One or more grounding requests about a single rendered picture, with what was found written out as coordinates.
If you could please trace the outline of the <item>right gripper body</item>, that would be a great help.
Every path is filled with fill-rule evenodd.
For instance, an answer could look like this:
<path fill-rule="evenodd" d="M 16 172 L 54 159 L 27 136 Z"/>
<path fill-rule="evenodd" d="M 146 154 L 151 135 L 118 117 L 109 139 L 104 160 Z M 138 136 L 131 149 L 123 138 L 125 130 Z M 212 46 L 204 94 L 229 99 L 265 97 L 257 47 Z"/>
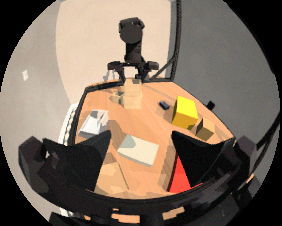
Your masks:
<path fill-rule="evenodd" d="M 153 69 L 153 71 L 158 71 L 160 68 L 160 64 L 157 62 L 147 61 L 147 63 L 141 62 L 141 48 L 142 47 L 126 47 L 126 62 L 110 62 L 107 64 L 107 71 L 111 71 L 111 69 L 115 69 L 115 71 L 119 71 L 122 67 L 143 67 L 145 69 Z M 150 66 L 148 66 L 148 62 L 150 62 Z"/>

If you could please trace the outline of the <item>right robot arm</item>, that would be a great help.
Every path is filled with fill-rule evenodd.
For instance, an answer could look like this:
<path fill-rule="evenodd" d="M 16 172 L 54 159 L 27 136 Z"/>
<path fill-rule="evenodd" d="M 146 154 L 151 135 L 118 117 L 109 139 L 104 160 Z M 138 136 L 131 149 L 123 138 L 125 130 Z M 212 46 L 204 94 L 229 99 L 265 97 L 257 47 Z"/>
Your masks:
<path fill-rule="evenodd" d="M 121 19 L 119 23 L 120 38 L 122 39 L 122 41 L 126 43 L 126 47 L 142 47 L 142 42 L 141 42 L 143 36 L 142 29 L 145 28 L 145 24 L 143 24 L 141 19 L 139 19 L 139 21 L 137 21 L 137 19 L 139 19 L 139 17 Z M 136 24 L 142 29 L 136 27 Z M 121 28 L 122 28 L 122 32 L 121 32 Z M 135 44 L 130 44 L 130 43 L 135 43 Z M 135 69 L 137 69 L 137 76 L 139 77 L 142 76 L 142 68 L 143 67 L 135 67 Z"/>

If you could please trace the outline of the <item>yellow block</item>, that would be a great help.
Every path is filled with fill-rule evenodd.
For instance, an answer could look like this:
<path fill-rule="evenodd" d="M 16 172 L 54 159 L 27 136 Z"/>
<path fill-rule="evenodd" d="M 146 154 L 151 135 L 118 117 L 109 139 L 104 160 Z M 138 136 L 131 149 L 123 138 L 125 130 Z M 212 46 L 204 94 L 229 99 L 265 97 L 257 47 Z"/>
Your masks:
<path fill-rule="evenodd" d="M 198 120 L 195 102 L 191 101 L 191 99 L 183 98 L 180 96 L 177 96 L 176 102 L 177 113 L 175 103 L 175 106 L 173 106 L 171 124 L 176 125 L 176 127 L 191 130 L 193 128 L 193 125 L 195 125 Z"/>

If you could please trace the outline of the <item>red flat slab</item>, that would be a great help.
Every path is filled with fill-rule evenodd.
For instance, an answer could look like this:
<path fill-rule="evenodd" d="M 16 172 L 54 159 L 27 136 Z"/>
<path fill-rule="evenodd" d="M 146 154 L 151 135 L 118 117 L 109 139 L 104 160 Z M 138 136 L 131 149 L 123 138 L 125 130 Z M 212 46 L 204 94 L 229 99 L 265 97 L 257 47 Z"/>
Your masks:
<path fill-rule="evenodd" d="M 173 162 L 170 183 L 168 183 L 166 192 L 180 193 L 183 192 L 183 190 L 187 189 L 191 189 L 191 187 L 190 184 L 188 184 L 185 170 L 183 170 L 180 158 L 178 158 L 178 154 L 176 152 L 175 162 Z"/>

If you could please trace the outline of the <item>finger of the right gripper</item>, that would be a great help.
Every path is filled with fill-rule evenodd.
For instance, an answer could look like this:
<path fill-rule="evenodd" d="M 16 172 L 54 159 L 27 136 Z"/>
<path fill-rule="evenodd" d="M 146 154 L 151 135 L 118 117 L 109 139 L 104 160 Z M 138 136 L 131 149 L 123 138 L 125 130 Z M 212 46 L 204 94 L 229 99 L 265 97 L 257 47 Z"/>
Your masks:
<path fill-rule="evenodd" d="M 119 69 L 119 71 L 115 71 L 115 72 L 119 73 L 119 76 L 121 77 L 122 82 L 124 82 L 124 84 L 125 84 L 125 82 L 126 82 L 126 79 L 125 79 L 125 68 Z M 125 81 L 124 81 L 124 79 L 125 79 Z"/>
<path fill-rule="evenodd" d="M 148 72 L 152 72 L 152 71 L 150 71 L 150 69 L 145 69 L 145 73 L 143 73 L 143 68 L 142 68 L 141 86 L 142 86 L 143 81 L 145 81 L 145 78 Z"/>

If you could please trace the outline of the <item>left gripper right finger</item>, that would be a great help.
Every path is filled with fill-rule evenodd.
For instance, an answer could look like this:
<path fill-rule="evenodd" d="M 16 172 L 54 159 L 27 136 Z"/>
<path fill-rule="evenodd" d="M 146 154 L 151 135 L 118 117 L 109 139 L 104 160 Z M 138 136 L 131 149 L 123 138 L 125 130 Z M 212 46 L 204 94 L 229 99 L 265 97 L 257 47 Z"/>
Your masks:
<path fill-rule="evenodd" d="M 172 130 L 171 139 L 191 188 L 202 183 L 201 179 L 216 163 L 220 154 L 236 142 L 236 137 L 232 137 L 221 143 L 210 144 L 177 130 Z"/>

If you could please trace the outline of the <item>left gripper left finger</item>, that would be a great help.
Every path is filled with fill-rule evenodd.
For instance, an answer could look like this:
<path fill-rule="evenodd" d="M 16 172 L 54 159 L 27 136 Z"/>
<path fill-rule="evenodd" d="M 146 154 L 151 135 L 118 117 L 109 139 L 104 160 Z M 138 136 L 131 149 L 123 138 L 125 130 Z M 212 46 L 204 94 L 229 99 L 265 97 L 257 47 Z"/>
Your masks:
<path fill-rule="evenodd" d="M 111 130 L 109 129 L 74 145 L 60 144 L 54 140 L 42 138 L 47 153 L 69 165 L 72 173 L 90 192 L 95 192 L 110 140 Z"/>

